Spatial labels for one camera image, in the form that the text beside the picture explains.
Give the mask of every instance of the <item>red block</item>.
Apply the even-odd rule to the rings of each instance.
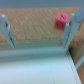
[[[70,19],[70,16],[68,14],[59,12],[56,18],[54,28],[64,30],[66,23],[69,22],[69,19]]]

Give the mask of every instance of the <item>brown surface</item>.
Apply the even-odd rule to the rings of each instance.
[[[16,39],[43,40],[62,39],[64,31],[54,29],[54,23],[58,12],[71,15],[78,7],[73,8],[40,8],[40,9],[0,9],[0,13],[6,14],[12,25]],[[74,38],[84,37],[84,25]],[[0,42],[6,41],[0,34]]]
[[[84,69],[79,69],[77,72],[79,74],[82,84],[84,84]]]

